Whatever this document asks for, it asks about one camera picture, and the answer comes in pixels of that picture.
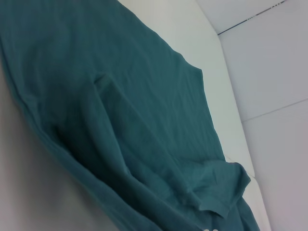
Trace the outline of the blue-green shirt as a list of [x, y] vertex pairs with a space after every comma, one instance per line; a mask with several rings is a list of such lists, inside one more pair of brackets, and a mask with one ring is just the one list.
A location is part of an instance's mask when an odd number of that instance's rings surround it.
[[202, 71], [118, 0], [0, 0], [9, 88], [121, 231], [260, 231]]

